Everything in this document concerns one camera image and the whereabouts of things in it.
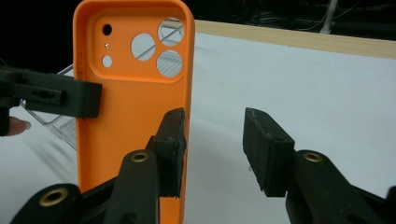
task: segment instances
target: clear plastic container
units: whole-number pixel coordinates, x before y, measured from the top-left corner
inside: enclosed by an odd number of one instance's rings
[[[58,73],[59,76],[73,76],[73,65],[67,66]],[[21,101],[21,106],[26,109],[25,101]],[[73,117],[54,115],[44,112],[26,110],[38,122],[48,128],[55,136],[64,140],[70,147],[76,149],[76,119]]]

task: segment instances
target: brass insert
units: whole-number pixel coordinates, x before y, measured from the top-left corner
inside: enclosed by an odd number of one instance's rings
[[[141,162],[145,161],[146,159],[149,158],[149,155],[143,152],[136,153],[132,156],[131,160],[134,162]]]
[[[314,152],[307,152],[304,154],[304,158],[308,161],[312,161],[312,162],[321,162],[323,161],[323,158]]]
[[[53,206],[63,201],[68,194],[69,191],[66,188],[52,189],[41,197],[39,204],[43,207]]]

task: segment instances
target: white surface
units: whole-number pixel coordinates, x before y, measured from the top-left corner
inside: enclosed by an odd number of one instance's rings
[[[288,223],[242,149],[246,107],[269,113],[296,149],[328,156],[351,184],[396,185],[396,61],[196,36],[185,223]],[[11,115],[34,121],[21,108]],[[37,123],[0,139],[0,223],[34,193],[76,183],[75,151]]]

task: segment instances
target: phone case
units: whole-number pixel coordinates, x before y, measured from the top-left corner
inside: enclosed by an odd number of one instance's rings
[[[103,84],[99,116],[77,120],[78,184],[92,189],[144,149],[163,115],[184,107],[188,143],[194,19],[179,0],[84,0],[74,15],[76,79]],[[161,223],[183,222],[180,198],[161,198]]]

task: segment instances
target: human hand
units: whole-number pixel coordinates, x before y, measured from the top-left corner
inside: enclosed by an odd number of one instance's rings
[[[31,126],[32,124],[29,121],[9,117],[9,129],[7,136],[23,133],[25,130],[29,130]]]

